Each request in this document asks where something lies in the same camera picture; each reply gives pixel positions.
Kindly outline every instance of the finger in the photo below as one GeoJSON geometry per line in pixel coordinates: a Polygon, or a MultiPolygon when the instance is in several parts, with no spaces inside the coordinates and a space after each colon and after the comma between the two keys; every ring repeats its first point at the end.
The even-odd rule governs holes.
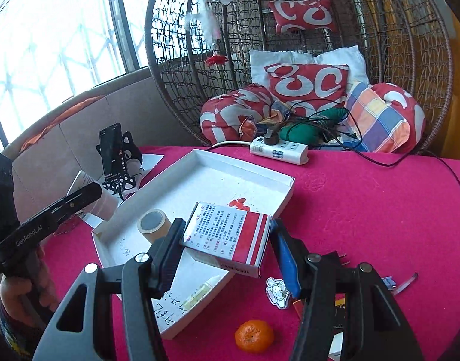
{"type": "Polygon", "coordinates": [[[19,299],[29,291],[31,291],[31,281],[28,279],[3,276],[1,280],[1,301],[8,315],[27,326],[34,327],[33,319],[25,311],[19,299]]]}
{"type": "Polygon", "coordinates": [[[49,307],[51,303],[54,302],[53,296],[49,294],[46,290],[43,290],[39,295],[39,303],[42,307],[49,307]]]}
{"type": "Polygon", "coordinates": [[[59,306],[60,306],[59,302],[54,302],[54,303],[50,304],[49,308],[50,308],[51,312],[55,312],[58,309],[59,306]]]}
{"type": "Polygon", "coordinates": [[[45,257],[45,251],[43,250],[43,247],[39,245],[36,249],[36,254],[38,255],[39,259],[43,259],[45,257]]]}
{"type": "Polygon", "coordinates": [[[49,286],[41,292],[39,302],[42,306],[48,307],[52,304],[58,305],[58,298],[56,297],[56,290],[54,284],[51,282],[49,286]]]}
{"type": "Polygon", "coordinates": [[[50,272],[45,262],[41,261],[39,264],[38,285],[45,289],[51,281],[50,272]]]}

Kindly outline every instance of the pink table cover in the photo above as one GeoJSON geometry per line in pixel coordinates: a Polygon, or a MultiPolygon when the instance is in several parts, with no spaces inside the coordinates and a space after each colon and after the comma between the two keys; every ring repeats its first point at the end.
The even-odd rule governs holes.
{"type": "MultiPolygon", "coordinates": [[[[143,148],[144,153],[164,155],[145,182],[192,149],[143,148]]],[[[410,156],[397,167],[384,168],[355,153],[312,151],[308,164],[298,166],[251,155],[247,148],[215,152],[296,179],[281,218],[311,252],[346,253],[352,267],[370,262],[381,276],[393,276],[397,283],[418,271],[418,281],[396,299],[425,359],[438,358],[460,328],[460,189],[443,164],[435,158],[410,156]]],[[[372,157],[393,162],[399,155],[372,157]]],[[[460,178],[460,162],[447,162],[460,178]]],[[[99,262],[91,228],[83,222],[70,233],[50,239],[45,251],[60,297],[87,263],[99,262]]],[[[169,359],[287,360],[299,319],[293,308],[278,310],[270,304],[264,290],[270,276],[281,278],[271,248],[261,279],[235,275],[175,339],[164,341],[169,359]],[[261,355],[242,352],[235,345],[235,330],[250,319],[267,321],[276,334],[274,345],[261,355]]],[[[118,360],[127,361],[121,303],[116,297],[113,309],[118,360]]]]}

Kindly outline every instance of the cardboard box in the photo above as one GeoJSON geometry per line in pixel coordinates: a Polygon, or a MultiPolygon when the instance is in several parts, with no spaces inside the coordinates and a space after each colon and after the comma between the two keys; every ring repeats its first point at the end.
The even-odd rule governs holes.
{"type": "Polygon", "coordinates": [[[198,262],[260,277],[272,217],[197,202],[181,244],[198,262]]]}
{"type": "MultiPolygon", "coordinates": [[[[139,218],[149,209],[163,210],[170,221],[177,217],[187,220],[195,209],[195,202],[213,202],[226,207],[244,197],[245,205],[252,211],[278,217],[293,194],[294,183],[294,178],[280,172],[194,149],[124,201],[109,221],[102,222],[92,214],[85,221],[94,228],[93,241],[102,266],[117,266],[150,248],[150,242],[137,226],[139,218]]],[[[161,300],[152,301],[163,339],[172,339],[183,330],[235,274],[198,262],[188,251],[190,248],[183,251],[170,291],[161,300]],[[202,297],[200,290],[209,282],[212,288],[202,297]],[[186,310],[183,304],[188,307],[190,303],[186,300],[195,292],[199,294],[199,301],[195,303],[192,299],[193,306],[186,310]]]]}

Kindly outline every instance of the white power strip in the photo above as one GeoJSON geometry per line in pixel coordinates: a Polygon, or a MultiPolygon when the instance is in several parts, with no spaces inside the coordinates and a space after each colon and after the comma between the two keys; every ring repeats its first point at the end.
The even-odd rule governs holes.
{"type": "Polygon", "coordinates": [[[250,153],[296,165],[308,162],[308,145],[284,140],[276,145],[266,145],[263,137],[258,137],[250,144],[250,153]]]}

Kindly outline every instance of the white tray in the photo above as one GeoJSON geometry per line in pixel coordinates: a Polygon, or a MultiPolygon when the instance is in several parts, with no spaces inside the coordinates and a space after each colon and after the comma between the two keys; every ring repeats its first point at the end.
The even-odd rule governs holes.
{"type": "MultiPolygon", "coordinates": [[[[137,229],[138,219],[150,209],[163,210],[168,219],[187,220],[197,201],[227,206],[246,198],[253,212],[280,215],[293,193],[294,178],[258,165],[194,149],[123,202],[110,221],[93,230],[93,240],[103,267],[121,265],[147,252],[150,243],[137,229]]],[[[184,251],[173,286],[162,300],[153,300],[158,328],[172,339],[228,283],[233,273],[193,260],[184,251]],[[185,311],[182,304],[211,277],[218,283],[185,311]]]]}

